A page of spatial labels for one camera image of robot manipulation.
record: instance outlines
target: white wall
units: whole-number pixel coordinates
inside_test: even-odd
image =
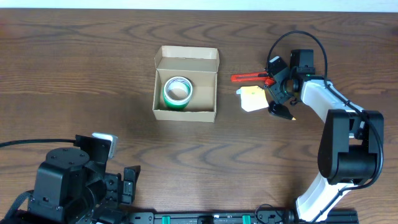
[[[398,0],[0,0],[1,7],[398,12]]]

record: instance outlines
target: green connector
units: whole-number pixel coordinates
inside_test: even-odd
[[[170,224],[170,217],[162,217],[162,224]]]
[[[243,224],[251,224],[250,215],[243,215],[242,219],[243,219]]]

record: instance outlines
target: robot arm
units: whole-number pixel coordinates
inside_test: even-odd
[[[361,115],[365,114],[368,122],[372,122],[381,139],[383,117],[378,111],[366,111],[349,102],[332,82],[327,81],[326,87],[323,77],[315,75],[312,50],[293,50],[290,68],[280,57],[270,60],[268,66],[268,72],[277,83],[268,88],[274,99],[270,112],[292,118],[283,103],[296,97],[291,105],[301,101],[325,123],[318,152],[319,173],[309,189],[295,201],[296,220],[324,221],[350,189],[376,176],[382,162],[376,133]],[[362,140],[362,144],[350,145],[350,138]]]
[[[339,93],[332,82],[328,82],[330,88],[337,92],[345,100],[341,93]],[[307,106],[311,107],[316,114],[322,119],[323,122],[326,121],[326,116],[329,110],[345,110],[350,113],[355,113],[353,109],[345,105],[340,99],[338,99],[334,94],[332,94],[328,89],[326,89],[323,80],[309,80],[303,83],[301,96],[302,102]],[[357,109],[362,111],[362,107],[351,104]]]
[[[330,87],[334,89],[333,84],[328,82]],[[347,100],[341,93],[337,92],[345,100]],[[301,96],[302,102],[307,106],[311,107],[316,114],[326,122],[326,117],[329,110],[345,110],[348,113],[354,113],[347,105],[339,100],[335,95],[333,95],[329,90],[325,88],[323,80],[309,80],[303,83]],[[347,138],[353,138],[354,134],[350,133]],[[331,185],[328,180],[324,178],[319,172],[315,180],[312,182],[308,190],[297,198],[295,202],[297,215],[299,219],[305,220],[307,222],[312,221],[321,210],[323,210],[328,203],[333,200],[333,197],[338,194],[339,190],[345,187],[354,187],[353,183],[337,183]],[[349,190],[344,191],[343,195],[336,199],[332,206],[330,206],[322,215],[316,220],[317,222],[326,220],[329,211],[346,195]]]
[[[118,137],[93,133],[75,140],[35,139],[5,142],[0,147],[35,142],[72,142],[74,146],[51,150],[37,169],[34,190],[21,194],[0,223],[117,223],[128,222],[119,205],[134,201],[140,166],[124,168],[121,174],[105,172]],[[28,210],[18,208],[25,199]]]

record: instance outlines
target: box flap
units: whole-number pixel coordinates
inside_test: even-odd
[[[218,71],[218,50],[208,47],[162,46],[155,56],[158,70]]]

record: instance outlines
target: paper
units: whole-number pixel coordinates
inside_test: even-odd
[[[247,112],[268,107],[266,92],[258,86],[243,86],[236,90],[241,95],[241,106]]]

